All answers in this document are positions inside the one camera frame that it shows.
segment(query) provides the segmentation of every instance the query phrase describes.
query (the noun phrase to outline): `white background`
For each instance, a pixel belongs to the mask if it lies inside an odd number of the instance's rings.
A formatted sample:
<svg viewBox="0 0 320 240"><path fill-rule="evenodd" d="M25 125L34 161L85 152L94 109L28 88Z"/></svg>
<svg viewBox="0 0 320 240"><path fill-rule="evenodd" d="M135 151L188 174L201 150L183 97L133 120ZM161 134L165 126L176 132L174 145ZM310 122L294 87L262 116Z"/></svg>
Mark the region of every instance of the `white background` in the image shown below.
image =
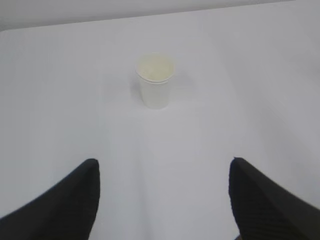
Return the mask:
<svg viewBox="0 0 320 240"><path fill-rule="evenodd" d="M278 0L0 0L0 31Z"/></svg>
<svg viewBox="0 0 320 240"><path fill-rule="evenodd" d="M0 33L0 216L97 158L91 240L232 240L243 157L320 208L318 0ZM134 65L176 63L149 110Z"/></svg>

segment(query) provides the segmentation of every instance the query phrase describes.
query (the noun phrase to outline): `paper cup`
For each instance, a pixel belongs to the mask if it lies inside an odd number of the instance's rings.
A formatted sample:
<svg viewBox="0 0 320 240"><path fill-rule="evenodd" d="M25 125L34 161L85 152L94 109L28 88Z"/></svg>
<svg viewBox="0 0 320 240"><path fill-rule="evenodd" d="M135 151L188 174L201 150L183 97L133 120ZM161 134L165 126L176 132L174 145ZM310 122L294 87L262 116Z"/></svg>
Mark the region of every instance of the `paper cup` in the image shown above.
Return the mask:
<svg viewBox="0 0 320 240"><path fill-rule="evenodd" d="M144 55L138 61L140 91L144 104L150 109L162 109L169 103L170 78L175 66L173 61L160 53Z"/></svg>

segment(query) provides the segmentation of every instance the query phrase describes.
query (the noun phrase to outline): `white paper cup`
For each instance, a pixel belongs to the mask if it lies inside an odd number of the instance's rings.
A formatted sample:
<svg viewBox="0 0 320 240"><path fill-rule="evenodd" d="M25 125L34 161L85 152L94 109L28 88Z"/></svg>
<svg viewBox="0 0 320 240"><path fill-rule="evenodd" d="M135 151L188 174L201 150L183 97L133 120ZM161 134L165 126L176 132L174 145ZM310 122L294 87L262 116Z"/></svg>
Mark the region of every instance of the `white paper cup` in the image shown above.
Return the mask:
<svg viewBox="0 0 320 240"><path fill-rule="evenodd" d="M175 66L173 61L160 53L144 55L138 61L140 91L144 104L150 109L162 109L169 103L170 81Z"/></svg>

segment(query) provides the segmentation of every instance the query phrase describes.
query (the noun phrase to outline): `wall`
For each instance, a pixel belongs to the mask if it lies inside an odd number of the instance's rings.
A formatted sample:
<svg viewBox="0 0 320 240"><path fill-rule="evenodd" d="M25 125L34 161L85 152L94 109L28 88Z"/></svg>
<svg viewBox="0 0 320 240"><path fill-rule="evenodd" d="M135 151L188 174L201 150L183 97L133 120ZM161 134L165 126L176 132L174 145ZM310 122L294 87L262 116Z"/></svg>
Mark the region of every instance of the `wall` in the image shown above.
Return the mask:
<svg viewBox="0 0 320 240"><path fill-rule="evenodd" d="M0 0L0 31L277 0Z"/></svg>

